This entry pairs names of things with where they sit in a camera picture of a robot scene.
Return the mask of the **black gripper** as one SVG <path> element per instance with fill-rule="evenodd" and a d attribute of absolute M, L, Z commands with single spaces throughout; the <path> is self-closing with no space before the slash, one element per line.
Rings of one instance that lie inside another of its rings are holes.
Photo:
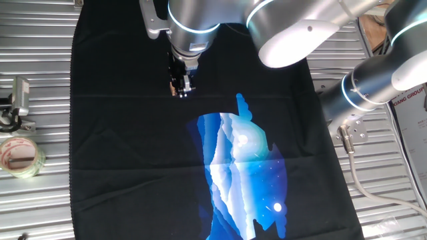
<path fill-rule="evenodd" d="M 195 90 L 192 78 L 196 72 L 196 56 L 176 56 L 175 53 L 169 52 L 168 59 L 171 92 L 177 92 L 180 98 L 187 97 L 189 92 Z"/>

